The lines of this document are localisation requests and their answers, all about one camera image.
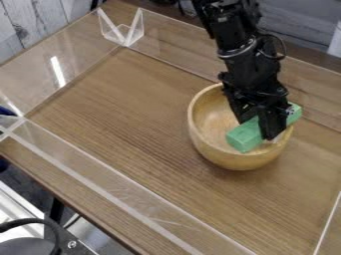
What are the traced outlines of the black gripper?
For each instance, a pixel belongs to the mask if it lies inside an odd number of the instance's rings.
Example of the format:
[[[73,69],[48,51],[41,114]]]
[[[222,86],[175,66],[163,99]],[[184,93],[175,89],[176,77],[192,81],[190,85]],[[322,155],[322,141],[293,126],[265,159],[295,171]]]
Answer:
[[[258,115],[262,138],[273,140],[286,129],[290,108],[287,89],[278,81],[283,56],[277,55],[274,40],[218,39],[216,54],[226,66],[218,78],[236,121],[243,124]]]

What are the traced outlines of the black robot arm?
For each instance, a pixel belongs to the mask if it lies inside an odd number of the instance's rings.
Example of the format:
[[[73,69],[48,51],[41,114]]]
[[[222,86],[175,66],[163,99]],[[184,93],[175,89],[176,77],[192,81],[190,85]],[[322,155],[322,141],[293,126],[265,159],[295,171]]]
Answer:
[[[278,81],[281,61],[274,36],[258,28],[257,0],[188,0],[216,45],[226,70],[218,74],[236,120],[258,119],[261,137],[275,138],[287,126],[287,89]]]

